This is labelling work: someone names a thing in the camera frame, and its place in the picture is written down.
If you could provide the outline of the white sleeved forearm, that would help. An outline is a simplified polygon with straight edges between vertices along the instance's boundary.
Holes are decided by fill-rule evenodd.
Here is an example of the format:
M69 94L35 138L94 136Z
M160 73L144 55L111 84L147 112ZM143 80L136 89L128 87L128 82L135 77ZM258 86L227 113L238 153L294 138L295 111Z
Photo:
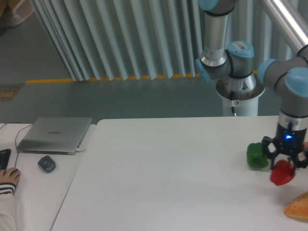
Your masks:
M0 230L16 231L16 199L14 196L15 184L0 184Z

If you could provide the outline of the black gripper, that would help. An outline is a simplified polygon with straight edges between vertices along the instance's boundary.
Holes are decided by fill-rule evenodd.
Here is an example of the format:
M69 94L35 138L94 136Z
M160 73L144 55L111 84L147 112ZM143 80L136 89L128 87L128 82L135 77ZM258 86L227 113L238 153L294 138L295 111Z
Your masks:
M304 149L304 138L306 129L290 130L282 125L277 125L276 135L274 138L264 136L262 139L262 153L270 160L270 170L274 169L275 158L279 154L289 154L287 158L289 163L293 163L291 176L295 175L297 168L306 168L308 166L308 150ZM274 151L270 151L269 146L274 145ZM299 153L304 154L304 159L299 160Z

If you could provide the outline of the person's hand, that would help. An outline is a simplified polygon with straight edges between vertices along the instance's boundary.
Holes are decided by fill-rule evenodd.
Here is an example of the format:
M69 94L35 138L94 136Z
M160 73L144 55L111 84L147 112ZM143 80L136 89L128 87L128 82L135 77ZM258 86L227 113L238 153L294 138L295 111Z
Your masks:
M15 172L15 168L4 169L0 171L0 183L12 184L17 186L20 179L21 171Z

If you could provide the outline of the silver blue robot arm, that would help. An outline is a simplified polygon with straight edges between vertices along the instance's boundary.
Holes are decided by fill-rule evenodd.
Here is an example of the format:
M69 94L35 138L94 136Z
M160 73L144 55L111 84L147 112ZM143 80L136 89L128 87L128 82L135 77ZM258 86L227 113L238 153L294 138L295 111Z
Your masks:
M205 44L196 67L204 81L218 79L217 92L235 102L258 97L264 88L275 91L282 98L276 135L264 137L262 151L276 167L275 158L284 154L293 168L306 168L307 153L304 138L308 128L308 26L287 0L262 0L260 5L274 22L296 57L285 62L264 61L253 74L254 50L250 43L234 41L225 46L229 14L235 8L233 0L201 0L205 12Z

